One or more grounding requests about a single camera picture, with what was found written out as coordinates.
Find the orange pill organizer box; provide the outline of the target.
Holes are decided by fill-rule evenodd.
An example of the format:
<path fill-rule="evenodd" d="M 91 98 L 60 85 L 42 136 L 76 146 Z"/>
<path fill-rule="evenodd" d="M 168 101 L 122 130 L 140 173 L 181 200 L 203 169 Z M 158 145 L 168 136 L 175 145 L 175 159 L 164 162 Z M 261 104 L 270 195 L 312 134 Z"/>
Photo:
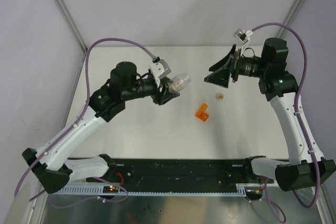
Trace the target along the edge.
<path fill-rule="evenodd" d="M 195 114 L 195 116 L 203 122 L 206 122 L 209 118 L 209 114 L 206 112 L 207 108 L 208 105 L 203 103 Z"/>

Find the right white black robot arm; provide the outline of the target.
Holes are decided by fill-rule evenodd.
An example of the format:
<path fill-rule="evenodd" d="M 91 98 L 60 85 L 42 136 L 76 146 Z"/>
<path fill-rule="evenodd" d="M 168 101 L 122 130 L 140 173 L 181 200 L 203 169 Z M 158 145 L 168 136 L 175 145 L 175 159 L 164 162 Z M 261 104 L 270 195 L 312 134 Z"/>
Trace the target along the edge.
<path fill-rule="evenodd" d="M 327 160 L 309 130 L 298 95 L 295 77 L 286 70 L 288 47 L 285 40 L 268 38 L 260 57 L 245 57 L 233 45 L 230 52 L 209 68 L 204 81 L 223 88 L 239 76 L 258 78 L 265 95 L 279 120 L 286 140 L 289 161 L 265 156 L 247 158 L 243 178 L 253 183 L 261 176 L 277 182 L 283 191 L 294 191 L 321 185 L 335 172 L 335 162 Z"/>

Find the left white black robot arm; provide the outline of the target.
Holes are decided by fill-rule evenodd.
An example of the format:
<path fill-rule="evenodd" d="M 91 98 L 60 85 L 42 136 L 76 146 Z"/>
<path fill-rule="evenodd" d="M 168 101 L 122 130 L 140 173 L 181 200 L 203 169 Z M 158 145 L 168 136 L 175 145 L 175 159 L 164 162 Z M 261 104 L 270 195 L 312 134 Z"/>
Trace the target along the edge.
<path fill-rule="evenodd" d="M 110 78 L 86 102 L 83 111 L 71 124 L 43 147 L 28 148 L 22 156 L 44 190 L 53 194 L 69 182 L 85 179 L 112 182 L 117 174 L 115 161 L 107 154 L 94 158 L 72 159 L 70 154 L 92 133 L 110 122 L 125 109 L 130 100 L 151 97 L 157 105 L 164 105 L 178 97 L 179 92 L 169 86 L 168 64 L 157 60 L 144 75 L 139 75 L 132 62 L 121 62 L 111 70 Z"/>

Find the clear pill bottle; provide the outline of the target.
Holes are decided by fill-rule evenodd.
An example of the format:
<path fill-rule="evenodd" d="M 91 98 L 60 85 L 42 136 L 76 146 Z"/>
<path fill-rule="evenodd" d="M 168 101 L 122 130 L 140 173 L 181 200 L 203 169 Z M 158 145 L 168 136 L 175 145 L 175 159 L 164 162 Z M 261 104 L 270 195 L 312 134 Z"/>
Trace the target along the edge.
<path fill-rule="evenodd" d="M 169 88 L 172 91 L 180 92 L 191 82 L 187 73 L 178 74 L 169 80 Z"/>

